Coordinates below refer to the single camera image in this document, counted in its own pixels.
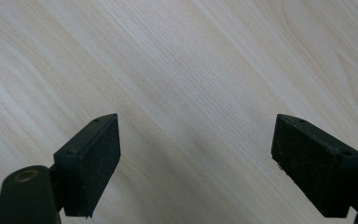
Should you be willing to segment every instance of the black plastic part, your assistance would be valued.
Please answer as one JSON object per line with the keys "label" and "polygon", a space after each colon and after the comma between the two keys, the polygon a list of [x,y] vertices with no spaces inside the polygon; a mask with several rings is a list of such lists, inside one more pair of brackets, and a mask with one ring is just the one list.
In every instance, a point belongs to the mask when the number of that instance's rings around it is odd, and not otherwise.
{"label": "black plastic part", "polygon": [[90,122],[54,154],[70,217],[92,217],[120,158],[117,115]]}
{"label": "black plastic part", "polygon": [[278,115],[272,158],[325,217],[346,217],[358,181],[358,151],[311,123]]}
{"label": "black plastic part", "polygon": [[0,194],[0,224],[3,223],[60,223],[48,168],[26,167],[5,179]]}

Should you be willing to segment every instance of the wooden surface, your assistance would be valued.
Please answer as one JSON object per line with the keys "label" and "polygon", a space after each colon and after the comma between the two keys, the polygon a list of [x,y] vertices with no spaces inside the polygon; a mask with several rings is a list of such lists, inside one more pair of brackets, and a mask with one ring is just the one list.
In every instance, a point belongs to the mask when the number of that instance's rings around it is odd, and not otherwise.
{"label": "wooden surface", "polygon": [[325,219],[271,158],[278,113],[358,150],[358,1],[0,1],[0,186],[118,113],[94,218]]}

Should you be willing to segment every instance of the wood grain texture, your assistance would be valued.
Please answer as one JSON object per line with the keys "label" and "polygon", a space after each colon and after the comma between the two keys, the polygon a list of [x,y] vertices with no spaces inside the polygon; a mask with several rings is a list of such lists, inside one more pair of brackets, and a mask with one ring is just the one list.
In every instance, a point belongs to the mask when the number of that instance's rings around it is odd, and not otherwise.
{"label": "wood grain texture", "polygon": [[358,149],[358,1],[0,1],[0,186],[118,113],[92,219],[325,219],[270,155],[275,117]]}

